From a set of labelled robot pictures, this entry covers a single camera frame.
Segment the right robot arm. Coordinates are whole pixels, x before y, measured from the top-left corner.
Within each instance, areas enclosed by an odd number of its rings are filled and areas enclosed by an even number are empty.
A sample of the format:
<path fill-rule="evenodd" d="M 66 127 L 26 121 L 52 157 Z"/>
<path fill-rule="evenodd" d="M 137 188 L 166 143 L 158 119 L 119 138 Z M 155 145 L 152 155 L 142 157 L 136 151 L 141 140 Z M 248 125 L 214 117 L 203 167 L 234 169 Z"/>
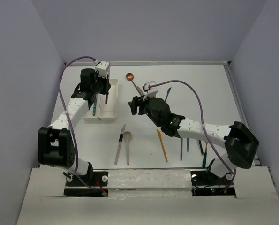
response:
<path fill-rule="evenodd" d="M 205 172 L 209 183 L 217 183 L 236 168 L 251 168 L 259 141 L 242 122 L 236 121 L 232 125 L 202 124 L 172 113 L 163 99 L 155 97 L 133 97 L 128 105 L 132 115 L 148 116 L 169 137 L 196 139 L 211 147 L 224 148 L 226 153 L 217 155 Z"/>

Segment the silver spoon green handle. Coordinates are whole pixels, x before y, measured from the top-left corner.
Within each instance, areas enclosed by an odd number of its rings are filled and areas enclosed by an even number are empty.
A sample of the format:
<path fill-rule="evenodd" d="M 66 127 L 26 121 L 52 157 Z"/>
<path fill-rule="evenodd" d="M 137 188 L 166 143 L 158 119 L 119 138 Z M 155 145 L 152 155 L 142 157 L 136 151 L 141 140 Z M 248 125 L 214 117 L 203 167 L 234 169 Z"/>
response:
<path fill-rule="evenodd" d="M 95 116 L 96 115 L 96 108 L 97 108 L 97 99 L 95 99 L 95 102 L 93 104 L 93 107 L 92 107 L 92 116 Z"/>

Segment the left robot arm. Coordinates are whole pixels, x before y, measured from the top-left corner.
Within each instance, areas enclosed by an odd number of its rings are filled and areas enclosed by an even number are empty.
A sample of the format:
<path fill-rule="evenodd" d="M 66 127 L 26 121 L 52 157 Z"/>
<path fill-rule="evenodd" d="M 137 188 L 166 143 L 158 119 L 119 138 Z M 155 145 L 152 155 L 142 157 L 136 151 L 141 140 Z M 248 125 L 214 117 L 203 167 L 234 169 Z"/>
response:
<path fill-rule="evenodd" d="M 82 185 L 93 180 L 90 162 L 78 156 L 74 128 L 94 105 L 99 94 L 107 95 L 111 88 L 107 69 L 86 68 L 80 73 L 80 83 L 64 104 L 63 113 L 48 127 L 38 131 L 38 161 L 42 165 L 66 169 Z"/>

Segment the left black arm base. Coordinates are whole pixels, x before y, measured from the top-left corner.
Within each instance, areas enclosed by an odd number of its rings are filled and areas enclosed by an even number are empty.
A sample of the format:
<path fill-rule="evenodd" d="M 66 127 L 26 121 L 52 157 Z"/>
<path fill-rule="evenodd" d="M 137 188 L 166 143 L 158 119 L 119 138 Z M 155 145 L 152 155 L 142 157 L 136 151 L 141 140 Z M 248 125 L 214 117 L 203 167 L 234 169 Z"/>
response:
<path fill-rule="evenodd" d="M 63 174 L 66 176 L 63 192 L 66 197 L 108 197 L 108 171 L 94 170 L 91 181 L 85 176 L 79 179 L 68 172 Z"/>

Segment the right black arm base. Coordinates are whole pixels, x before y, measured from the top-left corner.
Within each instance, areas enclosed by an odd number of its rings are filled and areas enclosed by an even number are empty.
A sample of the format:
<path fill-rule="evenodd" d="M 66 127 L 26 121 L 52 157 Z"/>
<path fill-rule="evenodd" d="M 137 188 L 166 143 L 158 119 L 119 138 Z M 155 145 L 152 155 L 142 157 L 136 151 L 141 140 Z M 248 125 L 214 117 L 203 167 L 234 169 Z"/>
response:
<path fill-rule="evenodd" d="M 206 170 L 190 172 L 192 196 L 236 196 L 233 175 L 227 174 L 220 178 Z"/>

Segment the black spoon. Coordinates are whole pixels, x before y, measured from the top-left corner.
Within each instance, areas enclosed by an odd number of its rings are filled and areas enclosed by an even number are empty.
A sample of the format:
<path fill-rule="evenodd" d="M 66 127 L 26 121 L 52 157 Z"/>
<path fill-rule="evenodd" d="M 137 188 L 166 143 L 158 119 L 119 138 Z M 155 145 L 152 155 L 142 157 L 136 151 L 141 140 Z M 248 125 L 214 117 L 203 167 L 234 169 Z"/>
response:
<path fill-rule="evenodd" d="M 203 150 L 202 142 L 200 140 L 198 140 L 198 144 L 199 144 L 199 149 L 200 149 L 201 155 L 203 156 L 204 150 Z"/>

